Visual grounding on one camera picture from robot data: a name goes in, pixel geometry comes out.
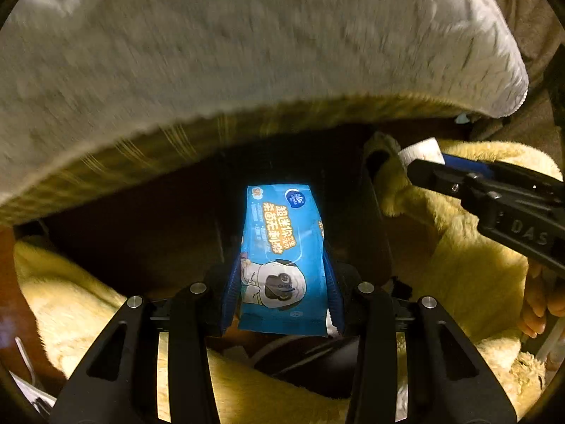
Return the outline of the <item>person's right hand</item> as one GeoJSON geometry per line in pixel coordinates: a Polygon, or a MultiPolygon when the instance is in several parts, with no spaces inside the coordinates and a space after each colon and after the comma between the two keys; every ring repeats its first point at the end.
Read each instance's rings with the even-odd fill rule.
{"type": "Polygon", "coordinates": [[[530,258],[525,280],[524,298],[517,326],[523,334],[535,339],[544,333],[547,315],[564,317],[564,279],[549,285],[543,278],[546,267],[530,258]]]}

